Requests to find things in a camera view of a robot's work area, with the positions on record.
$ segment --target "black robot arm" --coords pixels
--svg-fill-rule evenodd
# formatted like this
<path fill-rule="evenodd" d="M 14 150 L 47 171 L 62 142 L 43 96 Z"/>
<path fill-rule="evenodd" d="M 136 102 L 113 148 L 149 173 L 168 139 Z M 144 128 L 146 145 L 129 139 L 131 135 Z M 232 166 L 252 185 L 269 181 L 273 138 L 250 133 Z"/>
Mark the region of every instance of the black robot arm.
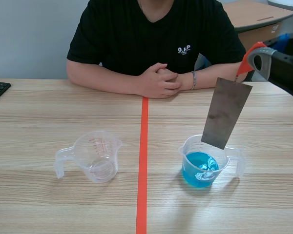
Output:
<path fill-rule="evenodd" d="M 267 47 L 255 49 L 249 54 L 250 66 L 293 96 L 293 34 L 265 41 L 264 44 Z"/>

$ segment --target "person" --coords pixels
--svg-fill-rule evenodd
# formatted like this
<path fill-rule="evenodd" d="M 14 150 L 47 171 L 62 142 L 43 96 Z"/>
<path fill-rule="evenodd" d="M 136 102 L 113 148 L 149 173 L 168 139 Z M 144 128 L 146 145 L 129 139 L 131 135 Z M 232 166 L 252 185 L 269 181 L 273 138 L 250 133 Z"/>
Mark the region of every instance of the person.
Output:
<path fill-rule="evenodd" d="M 212 66 L 194 72 L 200 53 Z M 96 90 L 168 98 L 214 87 L 218 77 L 235 80 L 245 53 L 216 0 L 90 0 L 70 44 L 67 74 Z"/>

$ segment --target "black t-shirt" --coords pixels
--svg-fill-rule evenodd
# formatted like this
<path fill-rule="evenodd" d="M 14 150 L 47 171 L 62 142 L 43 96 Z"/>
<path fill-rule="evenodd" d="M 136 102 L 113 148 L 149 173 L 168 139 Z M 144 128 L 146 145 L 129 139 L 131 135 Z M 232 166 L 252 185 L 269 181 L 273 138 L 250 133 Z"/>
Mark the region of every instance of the black t-shirt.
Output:
<path fill-rule="evenodd" d="M 242 61 L 245 49 L 221 3 L 175 0 L 161 20 L 148 21 L 137 0 L 90 0 L 67 59 L 140 75 L 167 63 L 179 74 L 193 71 L 199 53 L 212 64 Z"/>

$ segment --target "t-shirt logo text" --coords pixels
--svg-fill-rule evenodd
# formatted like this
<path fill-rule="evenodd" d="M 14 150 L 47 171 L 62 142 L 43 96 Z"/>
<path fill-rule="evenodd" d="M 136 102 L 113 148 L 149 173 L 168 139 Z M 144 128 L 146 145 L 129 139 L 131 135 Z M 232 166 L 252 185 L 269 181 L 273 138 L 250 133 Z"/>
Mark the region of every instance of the t-shirt logo text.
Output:
<path fill-rule="evenodd" d="M 178 48 L 178 54 L 186 55 L 189 50 L 191 50 L 191 46 L 190 45 L 187 45 L 184 48 L 179 47 Z"/>

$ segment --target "clear plastic measuring cup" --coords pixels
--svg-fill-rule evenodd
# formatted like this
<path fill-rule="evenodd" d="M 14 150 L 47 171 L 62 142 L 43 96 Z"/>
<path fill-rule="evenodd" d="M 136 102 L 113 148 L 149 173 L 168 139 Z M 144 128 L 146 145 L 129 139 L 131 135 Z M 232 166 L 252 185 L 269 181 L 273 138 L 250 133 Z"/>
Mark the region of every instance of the clear plastic measuring cup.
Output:
<path fill-rule="evenodd" d="M 107 182 L 118 171 L 117 151 L 122 142 L 109 132 L 95 131 L 81 136 L 74 146 L 57 151 L 55 172 L 64 176 L 63 162 L 73 160 L 96 183 Z"/>
<path fill-rule="evenodd" d="M 201 142 L 202 135 L 188 138 L 179 148 L 183 156 L 182 175 L 184 179 L 195 187 L 211 185 L 230 161 L 238 161 L 236 177 L 242 177 L 245 170 L 245 159 L 238 149 L 218 149 Z"/>

